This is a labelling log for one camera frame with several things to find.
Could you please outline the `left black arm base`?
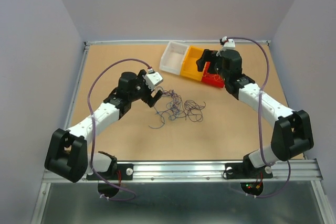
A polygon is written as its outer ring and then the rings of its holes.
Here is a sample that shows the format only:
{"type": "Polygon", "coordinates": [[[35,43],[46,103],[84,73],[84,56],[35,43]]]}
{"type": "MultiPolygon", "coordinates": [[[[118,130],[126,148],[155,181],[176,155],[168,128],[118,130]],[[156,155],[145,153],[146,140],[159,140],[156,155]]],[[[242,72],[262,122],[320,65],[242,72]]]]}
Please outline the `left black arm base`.
{"type": "Polygon", "coordinates": [[[117,163],[114,168],[98,174],[106,180],[133,180],[134,165],[132,163],[117,163]]]}

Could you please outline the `yellow plastic bin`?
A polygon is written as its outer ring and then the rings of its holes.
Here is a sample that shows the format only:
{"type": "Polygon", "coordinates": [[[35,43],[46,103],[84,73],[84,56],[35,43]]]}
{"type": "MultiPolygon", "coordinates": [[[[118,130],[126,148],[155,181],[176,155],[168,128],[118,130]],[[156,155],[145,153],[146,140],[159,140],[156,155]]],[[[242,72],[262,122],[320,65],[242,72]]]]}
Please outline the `yellow plastic bin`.
{"type": "Polygon", "coordinates": [[[201,82],[203,77],[203,70],[201,72],[197,69],[196,61],[199,60],[203,54],[204,49],[189,46],[186,56],[184,57],[180,76],[201,82]]]}

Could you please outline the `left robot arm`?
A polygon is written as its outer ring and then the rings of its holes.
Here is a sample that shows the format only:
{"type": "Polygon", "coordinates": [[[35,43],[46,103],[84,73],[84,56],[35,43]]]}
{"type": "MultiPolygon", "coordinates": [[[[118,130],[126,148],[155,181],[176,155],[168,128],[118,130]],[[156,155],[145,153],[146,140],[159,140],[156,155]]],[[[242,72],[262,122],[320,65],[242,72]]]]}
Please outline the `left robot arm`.
{"type": "Polygon", "coordinates": [[[117,158],[102,151],[89,154],[88,145],[93,144],[94,136],[120,120],[131,109],[133,102],[142,100],[153,107],[163,93],[158,91],[155,96],[151,94],[162,82],[163,77],[153,69],[141,70],[138,74],[122,73],[117,87],[92,115],[66,130],[53,132],[45,169],[73,183],[94,171],[106,179],[113,178],[117,172],[117,158]]]}

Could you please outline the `white plastic bin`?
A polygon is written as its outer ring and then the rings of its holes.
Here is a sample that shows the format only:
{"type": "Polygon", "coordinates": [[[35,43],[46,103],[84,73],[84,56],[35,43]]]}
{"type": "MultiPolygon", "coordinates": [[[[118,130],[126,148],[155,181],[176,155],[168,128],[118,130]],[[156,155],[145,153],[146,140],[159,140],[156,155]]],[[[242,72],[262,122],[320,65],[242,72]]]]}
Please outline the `white plastic bin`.
{"type": "Polygon", "coordinates": [[[169,41],[161,57],[159,69],[179,76],[188,50],[189,45],[169,41]]]}

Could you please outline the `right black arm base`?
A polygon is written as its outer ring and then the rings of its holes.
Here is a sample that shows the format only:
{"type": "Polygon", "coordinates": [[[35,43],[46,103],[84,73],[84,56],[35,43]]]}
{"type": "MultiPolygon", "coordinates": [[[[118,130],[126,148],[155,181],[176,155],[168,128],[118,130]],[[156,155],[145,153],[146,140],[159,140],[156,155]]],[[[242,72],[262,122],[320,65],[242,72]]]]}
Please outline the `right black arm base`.
{"type": "Polygon", "coordinates": [[[226,163],[222,177],[224,179],[256,179],[259,175],[263,178],[273,178],[272,172],[265,170],[265,165],[255,168],[248,155],[243,157],[242,161],[226,163]]]}

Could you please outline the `red plastic bin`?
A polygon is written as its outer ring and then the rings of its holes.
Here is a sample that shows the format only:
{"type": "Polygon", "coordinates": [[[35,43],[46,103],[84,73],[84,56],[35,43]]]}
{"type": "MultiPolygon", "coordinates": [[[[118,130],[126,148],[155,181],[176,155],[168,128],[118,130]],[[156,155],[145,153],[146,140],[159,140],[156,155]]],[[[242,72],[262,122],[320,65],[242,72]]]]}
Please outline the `red plastic bin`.
{"type": "Polygon", "coordinates": [[[208,72],[209,66],[210,66],[210,63],[207,62],[204,67],[201,82],[204,84],[213,86],[213,87],[223,88],[224,87],[223,79],[218,74],[210,74],[208,72]]]}

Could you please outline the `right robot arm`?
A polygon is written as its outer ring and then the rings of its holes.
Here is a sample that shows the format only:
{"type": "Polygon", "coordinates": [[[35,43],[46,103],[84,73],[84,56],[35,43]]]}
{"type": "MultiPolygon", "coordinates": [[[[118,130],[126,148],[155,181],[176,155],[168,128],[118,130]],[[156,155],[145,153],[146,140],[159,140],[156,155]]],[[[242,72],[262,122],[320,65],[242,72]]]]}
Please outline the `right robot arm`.
{"type": "Polygon", "coordinates": [[[260,146],[244,157],[241,165],[244,175],[253,177],[263,166],[287,161],[313,148],[309,114],[288,108],[263,92],[252,78],[243,74],[239,52],[205,49],[196,62],[198,71],[202,71],[206,63],[209,63],[210,74],[218,74],[223,79],[229,94],[257,111],[258,118],[265,119],[273,127],[270,145],[260,146]]]}

